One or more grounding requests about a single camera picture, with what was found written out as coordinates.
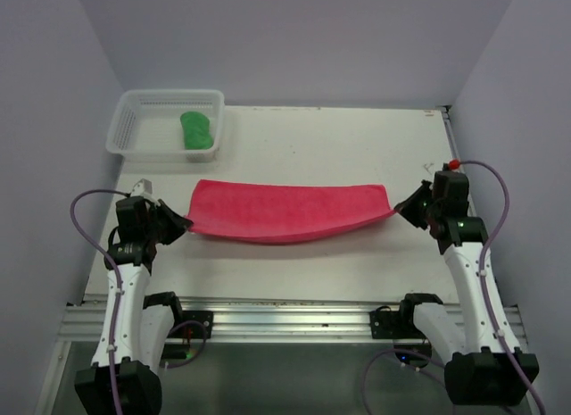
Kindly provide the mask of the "pink towel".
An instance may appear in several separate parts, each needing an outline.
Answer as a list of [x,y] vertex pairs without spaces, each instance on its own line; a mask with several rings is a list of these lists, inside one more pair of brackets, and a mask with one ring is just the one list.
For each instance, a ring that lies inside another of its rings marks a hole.
[[186,217],[197,234],[282,245],[335,236],[392,215],[382,185],[277,186],[202,179]]

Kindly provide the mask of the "green towel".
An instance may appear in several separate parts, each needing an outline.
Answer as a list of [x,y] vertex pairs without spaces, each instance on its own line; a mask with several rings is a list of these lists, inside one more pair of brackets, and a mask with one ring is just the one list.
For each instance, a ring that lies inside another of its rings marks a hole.
[[206,150],[213,146],[210,121],[200,112],[185,112],[180,116],[186,150]]

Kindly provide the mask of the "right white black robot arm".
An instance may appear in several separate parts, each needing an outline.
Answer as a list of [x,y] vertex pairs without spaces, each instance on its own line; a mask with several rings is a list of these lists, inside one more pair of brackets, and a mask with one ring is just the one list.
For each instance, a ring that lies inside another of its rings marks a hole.
[[397,316],[405,336],[423,334],[443,362],[444,386],[458,406],[519,405],[539,373],[513,332],[496,287],[479,217],[471,217],[468,177],[449,167],[423,181],[395,207],[407,222],[429,231],[453,278],[464,326],[431,294],[408,294]]

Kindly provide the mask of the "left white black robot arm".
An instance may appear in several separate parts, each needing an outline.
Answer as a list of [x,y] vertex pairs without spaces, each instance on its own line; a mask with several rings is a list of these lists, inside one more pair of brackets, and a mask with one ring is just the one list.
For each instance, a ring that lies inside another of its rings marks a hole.
[[103,255],[108,296],[95,354],[77,372],[76,393],[88,414],[157,414],[159,375],[167,337],[179,335],[186,316],[173,292],[149,295],[157,245],[170,245],[192,222],[162,200],[129,195],[115,204],[117,226]]

